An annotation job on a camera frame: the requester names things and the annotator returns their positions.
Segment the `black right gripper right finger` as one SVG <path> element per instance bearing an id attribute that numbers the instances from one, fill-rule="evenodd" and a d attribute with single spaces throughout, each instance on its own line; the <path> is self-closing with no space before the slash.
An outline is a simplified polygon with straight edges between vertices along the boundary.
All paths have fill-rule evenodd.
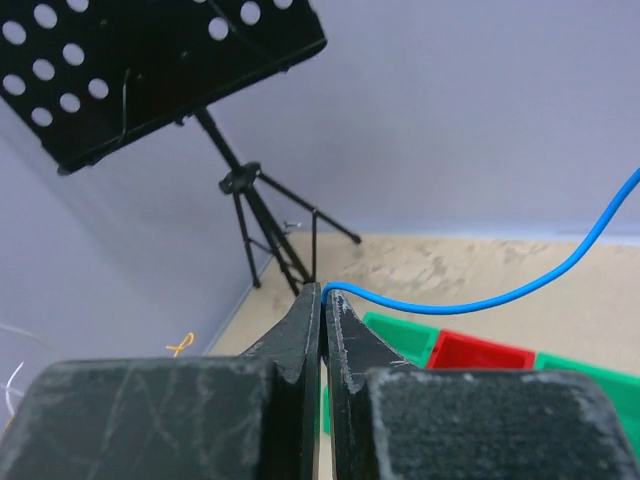
<path id="1" fill-rule="evenodd" d="M 420 369 L 324 297 L 338 479 L 635 479 L 605 392 L 572 371 Z"/>

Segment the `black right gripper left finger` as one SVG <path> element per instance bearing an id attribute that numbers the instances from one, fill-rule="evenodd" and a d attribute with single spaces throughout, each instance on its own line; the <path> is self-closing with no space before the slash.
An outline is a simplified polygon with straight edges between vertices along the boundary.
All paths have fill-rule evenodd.
<path id="1" fill-rule="evenodd" d="M 1 442 L 5 479 L 314 479 L 321 288 L 236 356 L 64 361 Z"/>

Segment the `left green plastic bin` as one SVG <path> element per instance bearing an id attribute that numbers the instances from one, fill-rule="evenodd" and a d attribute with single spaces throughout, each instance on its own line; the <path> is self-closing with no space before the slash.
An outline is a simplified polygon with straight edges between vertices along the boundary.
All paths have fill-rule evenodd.
<path id="1" fill-rule="evenodd" d="M 327 315 L 328 351 L 337 363 L 338 398 L 359 392 L 372 368 L 425 368 L 440 330 L 376 312 Z"/>

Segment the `green plastic bin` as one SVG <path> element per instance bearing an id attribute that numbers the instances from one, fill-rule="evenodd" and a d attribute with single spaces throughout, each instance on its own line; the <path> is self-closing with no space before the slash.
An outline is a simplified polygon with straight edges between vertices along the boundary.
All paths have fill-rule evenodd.
<path id="1" fill-rule="evenodd" d="M 337 363 L 338 398 L 359 392 L 372 368 L 425 368 L 440 330 L 376 312 L 327 315 L 328 351 Z"/>
<path id="2" fill-rule="evenodd" d="M 538 353 L 534 367 L 569 370 L 587 375 L 609 396 L 623 420 L 639 421 L 639 377 L 548 353 Z"/>

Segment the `red plastic bin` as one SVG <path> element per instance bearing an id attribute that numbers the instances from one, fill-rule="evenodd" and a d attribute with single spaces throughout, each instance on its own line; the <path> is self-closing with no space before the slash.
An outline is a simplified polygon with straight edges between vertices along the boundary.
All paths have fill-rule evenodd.
<path id="1" fill-rule="evenodd" d="M 440 331 L 426 367 L 429 369 L 531 369 L 536 353 L 478 337 Z"/>

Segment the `right green plastic bin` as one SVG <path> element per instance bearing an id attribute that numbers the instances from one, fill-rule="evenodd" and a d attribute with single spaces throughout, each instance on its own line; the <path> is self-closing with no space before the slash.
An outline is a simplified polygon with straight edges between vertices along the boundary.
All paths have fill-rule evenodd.
<path id="1" fill-rule="evenodd" d="M 623 420 L 639 421 L 639 377 L 548 353 L 538 353 L 534 367 L 569 370 L 587 375 L 609 396 Z"/>

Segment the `black music stand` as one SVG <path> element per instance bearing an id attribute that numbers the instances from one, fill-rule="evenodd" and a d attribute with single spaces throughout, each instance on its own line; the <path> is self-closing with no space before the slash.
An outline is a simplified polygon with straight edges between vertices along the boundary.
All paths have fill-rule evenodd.
<path id="1" fill-rule="evenodd" d="M 221 191 L 251 211 L 290 288 L 316 279 L 260 197 L 267 175 L 241 163 L 209 106 L 320 53 L 307 1 L 5 1 L 1 96 L 70 175 L 165 127 L 197 119 L 229 171 Z"/>

